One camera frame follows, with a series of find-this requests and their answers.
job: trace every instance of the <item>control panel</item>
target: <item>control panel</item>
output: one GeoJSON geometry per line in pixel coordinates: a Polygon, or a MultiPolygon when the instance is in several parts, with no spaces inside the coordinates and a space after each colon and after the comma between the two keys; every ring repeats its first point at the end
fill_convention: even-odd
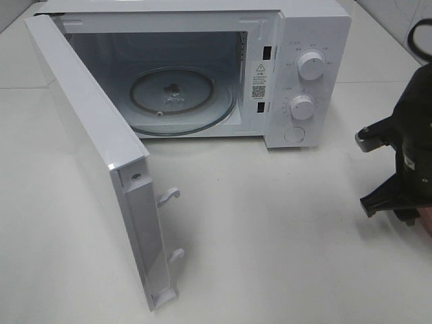
{"type": "Polygon", "coordinates": [[[285,19],[267,147],[318,145],[350,23],[348,16],[285,19]]]}

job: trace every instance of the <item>microwave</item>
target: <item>microwave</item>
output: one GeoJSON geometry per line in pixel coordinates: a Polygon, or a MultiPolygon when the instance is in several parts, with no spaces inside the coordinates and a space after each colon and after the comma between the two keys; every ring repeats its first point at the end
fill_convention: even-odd
{"type": "Polygon", "coordinates": [[[175,295],[140,139],[316,146],[351,19],[335,0],[48,0],[26,20],[59,117],[150,310],[175,295]]]}

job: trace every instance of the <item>white knob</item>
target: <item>white knob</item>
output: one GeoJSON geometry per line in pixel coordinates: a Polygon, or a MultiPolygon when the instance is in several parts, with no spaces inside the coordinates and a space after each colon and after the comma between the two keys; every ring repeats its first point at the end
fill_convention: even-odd
{"type": "Polygon", "coordinates": [[[291,100],[291,116],[298,120],[305,120],[313,116],[315,103],[308,94],[301,94],[291,100]]]}
{"type": "Polygon", "coordinates": [[[297,65],[300,76],[305,80],[312,81],[323,75],[325,57],[318,51],[310,51],[299,57],[297,65]]]}

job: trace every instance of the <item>open microwave door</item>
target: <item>open microwave door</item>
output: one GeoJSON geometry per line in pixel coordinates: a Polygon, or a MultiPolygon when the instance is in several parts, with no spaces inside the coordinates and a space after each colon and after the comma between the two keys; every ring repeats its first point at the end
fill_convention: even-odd
{"type": "MultiPolygon", "coordinates": [[[[74,154],[107,213],[122,214],[148,306],[152,311],[176,293],[159,226],[159,198],[146,166],[149,153],[103,92],[50,16],[26,20],[40,64],[74,154]]],[[[173,254],[182,255],[181,250],[173,254]]]]}

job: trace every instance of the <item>table surface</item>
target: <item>table surface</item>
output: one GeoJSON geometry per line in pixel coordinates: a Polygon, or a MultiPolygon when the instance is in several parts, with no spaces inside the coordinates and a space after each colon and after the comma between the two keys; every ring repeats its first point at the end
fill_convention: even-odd
{"type": "Polygon", "coordinates": [[[352,16],[317,148],[145,141],[157,192],[182,191],[161,210],[166,248],[186,250],[178,298],[153,313],[68,150],[22,18],[0,34],[0,322],[429,324],[432,238],[391,213],[367,219],[358,199],[394,172],[394,152],[354,141],[419,65],[355,3],[352,16]]]}

